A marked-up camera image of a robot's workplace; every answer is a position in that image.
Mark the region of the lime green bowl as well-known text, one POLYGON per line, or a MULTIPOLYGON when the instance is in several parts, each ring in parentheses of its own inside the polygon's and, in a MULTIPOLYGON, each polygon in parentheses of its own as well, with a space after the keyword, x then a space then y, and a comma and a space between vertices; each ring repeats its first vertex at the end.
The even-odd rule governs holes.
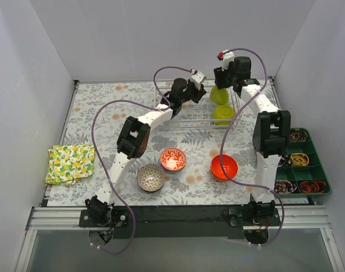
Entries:
POLYGON ((229 101, 229 95, 226 88, 218 89, 216 85, 211 88, 210 99, 218 105, 226 104, 229 101))
POLYGON ((235 116, 235 110, 227 104, 218 105, 212 113, 216 125, 229 125, 235 116))

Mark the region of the white wire dish rack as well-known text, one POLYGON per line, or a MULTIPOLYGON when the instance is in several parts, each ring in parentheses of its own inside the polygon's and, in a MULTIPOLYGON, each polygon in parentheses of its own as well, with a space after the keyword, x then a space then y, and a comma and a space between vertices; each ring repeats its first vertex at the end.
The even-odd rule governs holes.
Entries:
MULTIPOLYGON (((165 94, 171 90, 173 80, 159 81, 157 86, 159 90, 165 94)), ((226 128, 228 125, 218 125, 217 122, 230 122, 229 120, 223 121, 222 119, 217 120, 213 118, 213 112, 218 106, 210 99, 210 92, 212 87, 215 85, 212 78, 208 78, 204 81, 204 87, 207 93, 199 101, 198 104, 188 101, 182 105, 180 113, 173 119, 163 122, 157 126, 156 129, 167 130, 167 129, 201 129, 201 128, 226 128)), ((230 87, 227 89, 228 92, 228 105, 233 108, 235 113, 241 108, 244 102, 238 97, 238 95, 230 87)), ((161 101, 161 95, 155 90, 154 107, 156 107, 161 101)))

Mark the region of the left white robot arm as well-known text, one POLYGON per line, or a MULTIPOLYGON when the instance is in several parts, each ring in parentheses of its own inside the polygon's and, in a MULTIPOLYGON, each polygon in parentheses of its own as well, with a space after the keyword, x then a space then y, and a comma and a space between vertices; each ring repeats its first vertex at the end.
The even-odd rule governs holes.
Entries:
POLYGON ((114 197, 119 197, 116 186, 123 182, 131 165, 146 151, 150 132, 179 114, 182 105, 188 101, 198 103, 206 94, 203 82, 206 77, 198 74, 188 80, 177 78, 171 90, 162 95, 160 103, 148 113, 139 117, 128 117, 117 139, 117 151, 110 169, 101 163, 107 181, 95 195, 86 200, 91 219, 100 227, 107 226, 112 218, 114 197))

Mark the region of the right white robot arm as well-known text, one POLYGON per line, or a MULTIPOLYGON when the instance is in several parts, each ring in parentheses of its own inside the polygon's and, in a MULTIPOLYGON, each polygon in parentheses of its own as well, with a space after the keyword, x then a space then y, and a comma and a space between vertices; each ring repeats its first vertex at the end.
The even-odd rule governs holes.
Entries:
POLYGON ((257 154, 257 171, 249 203, 229 210, 236 224, 260 225, 275 215, 274 185, 279 161, 289 143, 291 114, 276 107, 263 93, 264 86, 251 77, 249 57, 221 52, 221 67, 214 70, 217 88, 231 87, 256 117, 252 144, 257 154))

